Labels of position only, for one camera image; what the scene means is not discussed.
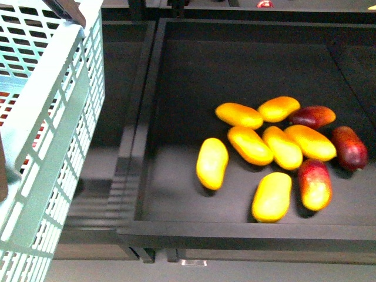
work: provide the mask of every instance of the basket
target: basket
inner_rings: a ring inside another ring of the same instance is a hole
[[[52,260],[105,97],[101,4],[82,1],[83,29],[0,0],[0,281],[42,281]]]

